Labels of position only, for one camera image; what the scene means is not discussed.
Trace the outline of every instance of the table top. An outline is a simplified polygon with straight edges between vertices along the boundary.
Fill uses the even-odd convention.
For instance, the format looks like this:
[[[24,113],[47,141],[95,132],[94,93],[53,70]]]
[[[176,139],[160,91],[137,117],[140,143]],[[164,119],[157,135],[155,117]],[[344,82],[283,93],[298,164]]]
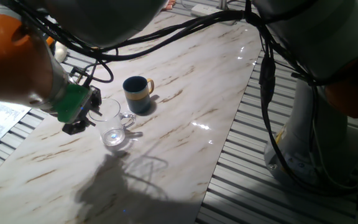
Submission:
[[[163,12],[142,34],[189,17]],[[120,50],[121,55],[159,41]],[[93,83],[127,112],[122,83],[152,78],[154,109],[126,140],[69,136],[48,116],[0,167],[0,223],[194,223],[260,51],[247,24],[216,24],[145,57],[110,63]],[[107,78],[98,68],[95,76]]]

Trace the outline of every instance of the white power strip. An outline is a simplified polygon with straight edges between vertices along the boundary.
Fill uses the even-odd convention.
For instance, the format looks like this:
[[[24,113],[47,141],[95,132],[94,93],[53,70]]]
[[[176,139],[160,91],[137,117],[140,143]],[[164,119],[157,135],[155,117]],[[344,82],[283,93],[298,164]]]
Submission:
[[[223,10],[216,9],[215,7],[206,6],[203,4],[197,4],[195,7],[193,7],[191,9],[191,14],[199,17],[199,16],[211,15],[211,14],[214,14],[216,12],[221,12],[221,11],[223,11]],[[231,25],[235,24],[236,22],[235,21],[225,21],[222,23],[231,26]]]

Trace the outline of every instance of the blue mug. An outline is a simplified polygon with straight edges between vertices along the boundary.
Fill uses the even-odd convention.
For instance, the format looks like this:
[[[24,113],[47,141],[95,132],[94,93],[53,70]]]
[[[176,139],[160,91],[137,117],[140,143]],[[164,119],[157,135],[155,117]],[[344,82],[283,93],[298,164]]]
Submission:
[[[124,81],[122,87],[129,109],[133,113],[145,113],[150,109],[150,94],[154,91],[154,81],[151,78],[130,77]]]

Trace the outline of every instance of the clear glass cup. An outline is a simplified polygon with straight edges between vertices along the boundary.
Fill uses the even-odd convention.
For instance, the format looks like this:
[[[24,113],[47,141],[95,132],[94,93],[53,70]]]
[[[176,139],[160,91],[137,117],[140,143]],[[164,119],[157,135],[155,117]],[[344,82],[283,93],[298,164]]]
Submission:
[[[133,113],[120,113],[120,104],[113,99],[102,99],[99,108],[99,114],[90,111],[88,114],[96,128],[100,132],[102,142],[107,146],[117,146],[125,139],[125,129],[132,126],[136,121],[136,115]],[[126,124],[121,121],[129,118]]]

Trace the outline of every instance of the mug handle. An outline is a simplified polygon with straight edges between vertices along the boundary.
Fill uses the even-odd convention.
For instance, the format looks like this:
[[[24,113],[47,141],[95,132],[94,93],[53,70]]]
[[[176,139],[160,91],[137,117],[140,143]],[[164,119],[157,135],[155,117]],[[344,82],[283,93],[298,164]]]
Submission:
[[[136,115],[134,115],[133,113],[121,113],[121,120],[124,118],[131,119],[131,121],[129,121],[128,123],[123,124],[124,129],[131,127],[136,121]]]
[[[151,78],[148,78],[147,79],[147,83],[150,83],[151,84],[151,88],[149,90],[149,94],[152,94],[153,91],[154,91],[154,81],[151,79]]]

